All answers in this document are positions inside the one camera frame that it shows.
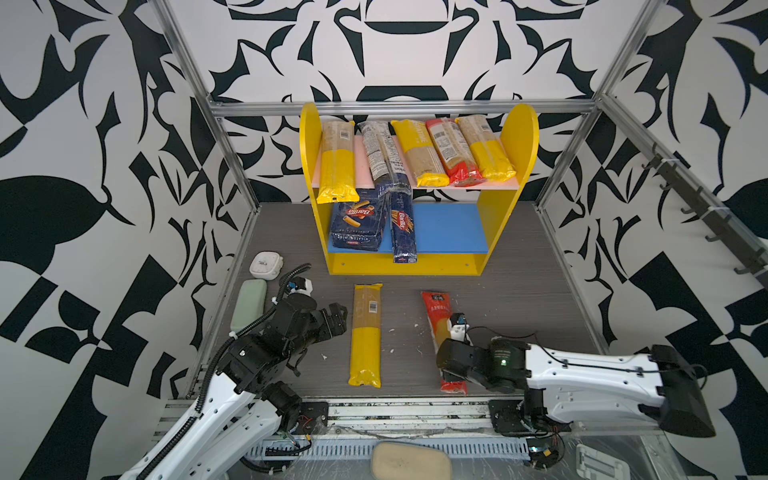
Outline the white round device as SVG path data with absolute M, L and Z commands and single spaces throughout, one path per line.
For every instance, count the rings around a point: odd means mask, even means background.
M 249 265 L 248 271 L 255 279 L 271 281 L 276 279 L 284 265 L 284 258 L 274 251 L 257 253 Z

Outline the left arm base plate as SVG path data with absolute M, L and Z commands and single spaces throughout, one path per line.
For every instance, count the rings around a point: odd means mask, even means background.
M 327 427 L 328 417 L 328 402 L 302 402 L 297 413 L 289 420 L 288 432 L 299 436 L 319 433 Z

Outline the yellow pasta bag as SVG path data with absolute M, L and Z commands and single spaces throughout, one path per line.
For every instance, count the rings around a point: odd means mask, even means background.
M 351 386 L 382 386 L 381 289 L 383 284 L 356 285 L 354 289 L 350 370 Z
M 356 202 L 356 168 L 353 122 L 328 121 L 321 138 L 320 186 L 317 202 L 329 204 Z

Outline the yellow end spaghetti bag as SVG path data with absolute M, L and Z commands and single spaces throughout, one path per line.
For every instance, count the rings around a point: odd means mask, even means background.
M 516 175 L 512 162 L 483 115 L 469 115 L 455 120 L 478 166 L 490 182 L 506 182 Z

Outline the red end spaghetti bag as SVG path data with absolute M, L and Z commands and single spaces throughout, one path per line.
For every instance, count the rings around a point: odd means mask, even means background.
M 439 118 L 425 125 L 452 186 L 470 187 L 486 181 L 457 123 Z

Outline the white plastic clip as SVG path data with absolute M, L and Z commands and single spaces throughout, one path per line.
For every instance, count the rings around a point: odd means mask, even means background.
M 584 444 L 576 447 L 576 473 L 586 480 L 630 480 L 627 462 Z

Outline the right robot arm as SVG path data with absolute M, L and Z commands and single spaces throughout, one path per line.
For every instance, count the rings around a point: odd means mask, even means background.
M 521 400 L 489 404 L 494 430 L 504 436 L 554 434 L 575 422 L 654 421 L 664 432 L 711 438 L 715 427 L 696 368 L 671 346 L 646 353 L 601 356 L 556 351 L 497 336 L 487 347 L 446 340 L 439 369 Z

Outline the blue Barilla spaghetti bag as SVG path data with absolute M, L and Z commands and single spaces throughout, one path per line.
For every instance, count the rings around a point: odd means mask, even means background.
M 391 241 L 393 261 L 412 264 L 418 261 L 412 194 L 405 191 L 390 193 Z

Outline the blue Barilla pasta box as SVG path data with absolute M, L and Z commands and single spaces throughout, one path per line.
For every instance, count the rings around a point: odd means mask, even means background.
M 388 211 L 388 198 L 375 189 L 361 190 L 359 199 L 332 207 L 329 238 L 337 249 L 377 251 Z

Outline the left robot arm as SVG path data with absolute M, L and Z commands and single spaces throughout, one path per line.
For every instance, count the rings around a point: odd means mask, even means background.
M 280 376 L 310 346 L 343 335 L 349 310 L 291 293 L 216 352 L 199 395 L 125 479 L 217 479 L 258 442 L 297 423 L 302 400 Z

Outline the green glasses case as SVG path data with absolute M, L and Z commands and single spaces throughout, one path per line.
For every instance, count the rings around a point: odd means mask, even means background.
M 267 282 L 263 279 L 250 279 L 242 283 L 230 322 L 231 331 L 238 332 L 263 315 L 267 288 Z

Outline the clear navy spaghetti bag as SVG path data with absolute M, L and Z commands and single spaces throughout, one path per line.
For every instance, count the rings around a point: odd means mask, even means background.
M 405 166 L 385 121 L 365 121 L 362 134 L 374 188 L 379 196 L 390 192 L 411 193 Z

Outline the yellow shelf unit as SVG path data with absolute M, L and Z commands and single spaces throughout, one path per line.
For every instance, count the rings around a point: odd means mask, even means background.
M 382 243 L 373 252 L 338 248 L 331 242 L 333 205 L 318 202 L 322 121 L 313 103 L 303 106 L 299 127 L 299 149 L 304 179 L 328 271 L 332 275 L 459 275 L 483 272 L 507 222 L 521 198 L 537 159 L 538 115 L 530 105 L 512 108 L 499 134 L 516 176 L 497 185 L 481 185 L 474 203 L 422 203 L 415 214 L 414 263 L 393 259 L 390 214 Z

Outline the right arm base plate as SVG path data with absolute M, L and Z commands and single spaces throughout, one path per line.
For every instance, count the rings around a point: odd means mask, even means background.
M 551 419 L 547 409 L 533 400 L 490 400 L 493 430 L 507 437 L 544 437 L 570 432 L 571 425 Z

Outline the yellow noodle bag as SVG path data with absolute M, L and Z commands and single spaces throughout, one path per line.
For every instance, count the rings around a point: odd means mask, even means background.
M 424 122 L 390 122 L 418 187 L 445 187 L 450 183 Z

